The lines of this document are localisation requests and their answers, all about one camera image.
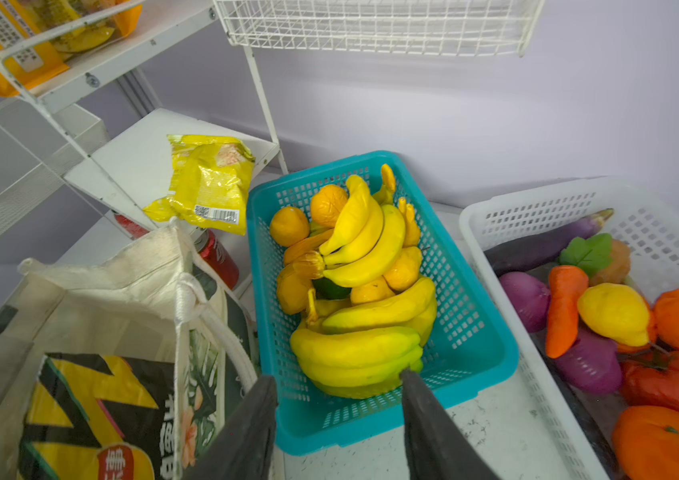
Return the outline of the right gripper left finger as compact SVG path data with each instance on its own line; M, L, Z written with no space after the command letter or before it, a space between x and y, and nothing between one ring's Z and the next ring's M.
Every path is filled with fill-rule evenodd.
M181 479L268 479L276 433L276 382L265 375Z

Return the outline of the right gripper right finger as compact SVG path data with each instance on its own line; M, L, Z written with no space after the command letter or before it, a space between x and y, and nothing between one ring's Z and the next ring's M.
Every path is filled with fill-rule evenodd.
M481 459L419 374L401 372L405 455L411 479L492 479Z

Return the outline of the beige canvas tote bag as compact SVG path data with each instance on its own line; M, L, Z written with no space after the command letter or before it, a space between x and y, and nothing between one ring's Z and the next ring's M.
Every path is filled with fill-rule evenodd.
M95 266L20 266L0 308L0 479L18 446L46 354L115 355L173 365L175 474L194 467L256 379L249 317L175 226Z

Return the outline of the orange toy carrot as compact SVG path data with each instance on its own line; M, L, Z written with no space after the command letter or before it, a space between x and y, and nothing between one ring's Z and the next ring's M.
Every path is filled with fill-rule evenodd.
M589 288L589 279L611 264L611 234L589 239L577 237L561 251L559 265L549 273L551 304L547 311L545 354L557 359L569 351L579 333L577 301Z

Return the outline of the yellow snack packet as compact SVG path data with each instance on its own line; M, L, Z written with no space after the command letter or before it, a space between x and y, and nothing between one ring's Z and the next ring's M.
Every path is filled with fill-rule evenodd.
M255 166L251 151L229 136L171 134L167 139L172 166L168 194L143 213L154 222L176 217L202 229L243 236Z

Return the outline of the black yellow chips bag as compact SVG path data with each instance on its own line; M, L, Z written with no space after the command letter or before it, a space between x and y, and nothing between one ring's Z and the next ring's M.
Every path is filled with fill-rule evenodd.
M23 419L18 478L173 478L173 373L168 362L46 354Z

